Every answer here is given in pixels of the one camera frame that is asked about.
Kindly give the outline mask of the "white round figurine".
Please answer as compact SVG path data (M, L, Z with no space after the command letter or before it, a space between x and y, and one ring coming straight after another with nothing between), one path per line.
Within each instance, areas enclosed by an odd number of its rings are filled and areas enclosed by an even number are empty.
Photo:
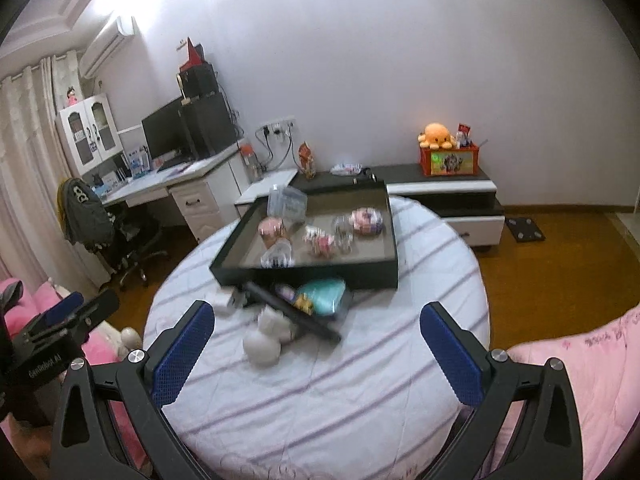
M296 334L294 324L280 311L265 306L258 314L256 325L243 338L247 359L256 366L276 364L282 347Z

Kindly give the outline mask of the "rose gold canister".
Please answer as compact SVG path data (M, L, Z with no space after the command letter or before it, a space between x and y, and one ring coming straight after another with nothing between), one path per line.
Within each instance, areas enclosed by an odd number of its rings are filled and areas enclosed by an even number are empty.
M267 248L270 248L282 238L288 239L288 231L282 218L267 217L262 219L258 224L258 234Z

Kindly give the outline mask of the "clear glass ornament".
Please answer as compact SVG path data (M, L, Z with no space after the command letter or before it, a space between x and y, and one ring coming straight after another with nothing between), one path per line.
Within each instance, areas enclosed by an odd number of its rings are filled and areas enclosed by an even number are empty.
M264 269L283 269L294 266L293 246L286 238L276 240L260 257Z

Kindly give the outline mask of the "clear plastic box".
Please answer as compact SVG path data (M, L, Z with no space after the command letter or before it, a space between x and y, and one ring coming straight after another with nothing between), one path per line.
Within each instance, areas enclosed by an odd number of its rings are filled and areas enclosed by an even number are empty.
M269 217L303 222L307 215L308 196L291 185L273 185L268 194Z

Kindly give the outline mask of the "teal heart-shaped box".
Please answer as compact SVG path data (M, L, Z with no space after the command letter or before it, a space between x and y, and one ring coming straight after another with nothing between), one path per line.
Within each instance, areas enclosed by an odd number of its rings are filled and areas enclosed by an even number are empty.
M310 300L312 315L326 321L344 318L352 304L352 292L340 278L311 281L300 286L297 292Z

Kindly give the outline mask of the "pink round patterned box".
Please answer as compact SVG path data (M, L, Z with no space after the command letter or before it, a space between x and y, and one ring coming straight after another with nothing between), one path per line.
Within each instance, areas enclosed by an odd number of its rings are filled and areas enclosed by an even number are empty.
M382 212L375 208L364 207L354 210L349 216L352 229L361 236L377 236L384 230Z

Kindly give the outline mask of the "pink blanket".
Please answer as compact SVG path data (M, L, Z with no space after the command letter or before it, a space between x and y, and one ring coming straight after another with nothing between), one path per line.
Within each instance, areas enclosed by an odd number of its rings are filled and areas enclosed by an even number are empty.
M639 414L639 308L589 333L518 344L514 362L563 361L582 432L584 477L597 478Z

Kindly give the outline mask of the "dark hanging jacket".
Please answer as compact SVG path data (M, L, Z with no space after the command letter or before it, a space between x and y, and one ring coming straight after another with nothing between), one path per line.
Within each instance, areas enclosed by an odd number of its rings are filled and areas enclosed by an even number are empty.
M99 196L81 178L66 179L56 194L58 221L65 239L82 246L108 246L115 229Z

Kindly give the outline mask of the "round striped bed cover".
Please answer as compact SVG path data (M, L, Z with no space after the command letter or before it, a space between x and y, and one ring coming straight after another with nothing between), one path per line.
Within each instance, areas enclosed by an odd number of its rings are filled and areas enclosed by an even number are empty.
M414 479L434 460L460 405L421 336L420 311L438 301L488 341L488 301L453 228L413 200L390 208L399 284L358 292L337 346L305 336L256 367L242 348L255 312L218 318L164 409L204 467L226 479Z

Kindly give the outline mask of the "white desk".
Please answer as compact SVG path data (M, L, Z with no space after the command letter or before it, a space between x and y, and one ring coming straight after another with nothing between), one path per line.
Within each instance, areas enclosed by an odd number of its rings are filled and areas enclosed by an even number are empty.
M130 180L108 193L102 203L135 207L171 197L201 243L239 218L235 202L249 186L240 148L232 144L212 157Z

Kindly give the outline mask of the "black computer monitor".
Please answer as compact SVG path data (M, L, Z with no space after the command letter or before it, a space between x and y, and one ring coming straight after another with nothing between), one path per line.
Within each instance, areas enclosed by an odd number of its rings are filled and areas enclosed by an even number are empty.
M177 156L191 155L181 110L181 99L177 98L142 119L141 125L152 159L170 152L176 152Z

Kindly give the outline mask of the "black floor scale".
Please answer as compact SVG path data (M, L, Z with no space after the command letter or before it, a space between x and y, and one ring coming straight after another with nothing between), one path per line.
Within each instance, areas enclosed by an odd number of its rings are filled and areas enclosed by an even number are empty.
M506 227L517 243L543 242L546 239L532 218L506 217Z

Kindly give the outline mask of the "black small speaker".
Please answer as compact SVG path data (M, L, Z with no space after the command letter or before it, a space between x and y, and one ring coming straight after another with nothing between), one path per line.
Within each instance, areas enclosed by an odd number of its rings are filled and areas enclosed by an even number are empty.
M199 99L218 92L215 71L209 63L191 66L178 76L183 96L187 99Z

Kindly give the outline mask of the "red storage crate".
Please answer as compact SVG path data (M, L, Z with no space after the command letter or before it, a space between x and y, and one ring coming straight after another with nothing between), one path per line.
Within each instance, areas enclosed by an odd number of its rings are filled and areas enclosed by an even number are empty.
M475 176L479 159L480 148L475 144L449 150L420 148L420 166L425 177Z

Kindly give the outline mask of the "white wall cabinet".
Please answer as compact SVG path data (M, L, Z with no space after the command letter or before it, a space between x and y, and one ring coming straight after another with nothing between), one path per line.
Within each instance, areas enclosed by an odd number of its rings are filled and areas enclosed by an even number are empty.
M104 93L63 108L58 112L56 125L67 162L76 177L122 154L122 142Z

